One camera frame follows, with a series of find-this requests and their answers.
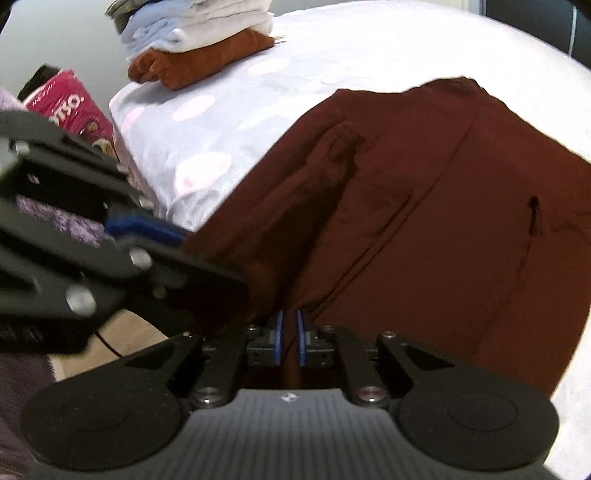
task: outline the white bedsheet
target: white bedsheet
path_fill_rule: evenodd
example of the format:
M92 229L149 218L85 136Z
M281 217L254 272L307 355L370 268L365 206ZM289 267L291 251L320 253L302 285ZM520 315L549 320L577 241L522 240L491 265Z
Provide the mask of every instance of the white bedsheet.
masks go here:
M287 42L179 92L123 88L113 119L163 215L195 230L305 111L337 88L400 92L440 77L491 95L591 160L591 71L492 20L412 0L350 2L275 19ZM554 396L561 430L548 459L591 473L591 329Z

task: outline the black cable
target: black cable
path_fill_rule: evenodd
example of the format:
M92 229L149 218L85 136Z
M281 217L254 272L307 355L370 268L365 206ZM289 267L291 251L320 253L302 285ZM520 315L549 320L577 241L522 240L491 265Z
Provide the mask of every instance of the black cable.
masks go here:
M111 347L109 345L109 342L107 342L99 332L95 332L95 335L105 347L107 347L111 352L113 352L114 355L118 356L119 358L123 358L123 355L121 355L117 350Z

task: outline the mattress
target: mattress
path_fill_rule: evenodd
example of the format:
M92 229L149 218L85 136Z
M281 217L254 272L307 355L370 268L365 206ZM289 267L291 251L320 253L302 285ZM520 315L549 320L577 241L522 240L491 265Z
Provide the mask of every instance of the mattress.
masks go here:
M168 220L196 230L276 140L338 88L400 92L474 78L519 116L591 160L591 71L528 34L412 0L368 0L275 19L286 42L178 92L130 83L111 101L121 145ZM591 328L553 400L548 465L591 472Z

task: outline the black circular joint cover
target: black circular joint cover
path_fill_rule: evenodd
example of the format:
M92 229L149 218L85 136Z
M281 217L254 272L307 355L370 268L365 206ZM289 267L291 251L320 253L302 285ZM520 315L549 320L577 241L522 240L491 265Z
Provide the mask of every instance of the black circular joint cover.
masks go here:
M425 375L395 416L419 450L469 471L510 471L541 461L558 433L558 416L547 398L481 369Z
M132 465L169 444L184 414L165 386L126 391L56 388L26 405L21 430L41 461L78 472Z

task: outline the brown shirt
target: brown shirt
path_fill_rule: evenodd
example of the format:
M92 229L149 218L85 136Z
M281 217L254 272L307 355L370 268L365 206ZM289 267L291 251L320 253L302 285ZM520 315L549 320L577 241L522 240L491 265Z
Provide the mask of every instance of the brown shirt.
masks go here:
M339 90L185 249L246 275L244 317L306 307L550 395L591 304L590 189L587 162L473 80Z

